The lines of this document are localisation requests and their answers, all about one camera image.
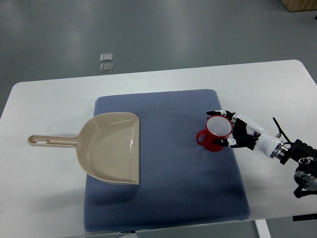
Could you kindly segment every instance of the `cable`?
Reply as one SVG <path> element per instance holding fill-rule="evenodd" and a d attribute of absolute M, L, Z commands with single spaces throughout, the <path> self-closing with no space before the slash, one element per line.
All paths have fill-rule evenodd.
<path fill-rule="evenodd" d="M 283 132 L 282 128 L 279 126 L 277 120 L 276 120 L 275 118 L 273 118 L 273 121 L 275 122 L 275 124 L 276 124 L 276 126 L 277 126 L 277 128 L 278 128 L 279 133 L 281 133 L 281 134 L 285 137 L 285 139 L 287 140 L 287 142 L 288 142 L 289 144 L 293 144 L 293 143 L 288 139 L 288 137 L 285 135 L 285 133 Z"/>

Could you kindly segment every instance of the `dustpan handle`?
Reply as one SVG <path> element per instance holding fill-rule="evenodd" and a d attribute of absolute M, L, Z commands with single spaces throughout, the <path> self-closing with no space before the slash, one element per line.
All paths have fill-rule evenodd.
<path fill-rule="evenodd" d="M 79 142 L 78 137 L 31 135 L 28 138 L 28 143 L 32 146 L 76 147 L 79 145 Z"/>

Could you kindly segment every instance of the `beige dustpan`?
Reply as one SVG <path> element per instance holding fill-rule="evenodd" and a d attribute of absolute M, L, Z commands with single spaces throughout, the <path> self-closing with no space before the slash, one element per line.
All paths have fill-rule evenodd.
<path fill-rule="evenodd" d="M 90 119 L 76 137 L 31 135 L 32 146 L 75 147 L 82 169 L 113 184 L 139 184 L 140 121 L 133 113 L 106 113 Z"/>

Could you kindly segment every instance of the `robotic arm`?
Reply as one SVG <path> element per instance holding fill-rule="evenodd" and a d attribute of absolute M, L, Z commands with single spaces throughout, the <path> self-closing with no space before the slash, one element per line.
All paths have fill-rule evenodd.
<path fill-rule="evenodd" d="M 294 180 L 299 186 L 294 191 L 294 195 L 297 198 L 311 194 L 317 195 L 317 150 L 299 139 L 294 143 L 290 142 L 275 118 L 273 119 L 279 129 L 276 137 L 269 135 L 263 127 L 242 114 L 219 110 L 207 112 L 207 115 L 223 115 L 230 119 L 234 126 L 230 138 L 215 140 L 215 144 L 259 150 L 270 158 L 279 159 L 283 165 L 291 158 L 299 164 L 294 175 Z M 287 140 L 286 143 L 280 140 L 282 134 Z"/>

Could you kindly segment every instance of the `mug handle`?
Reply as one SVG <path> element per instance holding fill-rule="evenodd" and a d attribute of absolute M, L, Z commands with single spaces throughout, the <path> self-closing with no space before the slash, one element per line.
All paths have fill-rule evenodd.
<path fill-rule="evenodd" d="M 201 130 L 201 131 L 199 131 L 197 134 L 196 134 L 196 140 L 197 140 L 197 143 L 199 144 L 199 145 L 204 145 L 204 143 L 203 142 L 201 142 L 201 141 L 199 141 L 199 137 L 201 137 L 202 135 L 205 135 L 205 134 L 207 134 L 207 131 L 205 131 L 205 130 Z"/>

